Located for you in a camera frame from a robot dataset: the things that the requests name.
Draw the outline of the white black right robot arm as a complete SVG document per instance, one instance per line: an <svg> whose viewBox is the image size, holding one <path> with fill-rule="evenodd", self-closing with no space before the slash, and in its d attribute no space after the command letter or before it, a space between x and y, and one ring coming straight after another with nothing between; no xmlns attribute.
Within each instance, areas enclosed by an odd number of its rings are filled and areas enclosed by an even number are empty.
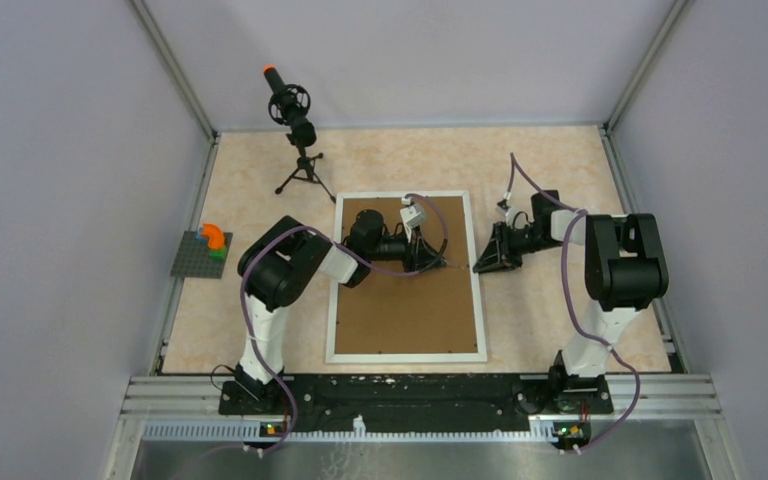
<svg viewBox="0 0 768 480"><path fill-rule="evenodd" d="M515 270L527 254L572 245L584 249L584 283L590 298L584 316L568 310L574 337L548 373L544 395L560 412L606 395L604 375L615 344L633 319L663 297L669 273L657 220L650 213L587 214L564 205L558 191L531 198L533 218L517 226L515 213L492 226L488 245L473 264L477 274Z"/></svg>

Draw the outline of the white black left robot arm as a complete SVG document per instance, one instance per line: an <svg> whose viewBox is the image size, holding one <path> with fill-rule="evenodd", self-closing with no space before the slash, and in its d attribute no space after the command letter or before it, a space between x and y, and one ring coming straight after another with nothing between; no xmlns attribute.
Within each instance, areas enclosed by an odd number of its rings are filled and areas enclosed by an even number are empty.
<svg viewBox="0 0 768 480"><path fill-rule="evenodd" d="M410 204L400 211L393 230L382 213L358 213L348 234L335 242L291 216L276 222L241 257L241 307L246 322L244 352L233 370L233 386L257 413L279 404L278 380L285 367L283 345L291 306L317 274L348 288L360 285L379 261L398 261L399 276L410 277L442 268L449 241L438 247L422 232L424 211Z"/></svg>

